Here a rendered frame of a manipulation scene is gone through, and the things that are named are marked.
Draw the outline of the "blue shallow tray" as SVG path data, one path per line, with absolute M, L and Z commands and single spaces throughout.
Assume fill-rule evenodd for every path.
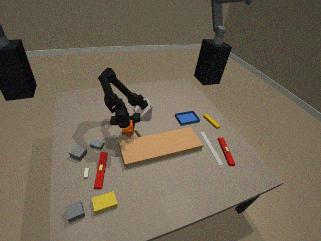
M 200 122 L 200 118 L 194 111 L 175 113 L 175 117 L 181 126 Z

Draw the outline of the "red long bar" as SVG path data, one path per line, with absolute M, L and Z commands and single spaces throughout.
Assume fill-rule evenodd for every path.
M 235 166 L 235 162 L 234 162 L 234 159 L 232 158 L 231 154 L 230 154 L 230 151 L 229 151 L 229 148 L 224 140 L 224 138 L 218 138 L 218 141 L 220 143 L 220 146 L 222 148 L 222 151 L 225 155 L 225 158 L 227 160 L 227 163 L 229 166 Z
M 104 173 L 106 168 L 106 159 L 107 159 L 107 152 L 101 152 L 98 168 L 97 168 L 97 175 L 94 183 L 95 189 L 102 189 L 103 187 L 103 179 L 104 179 Z

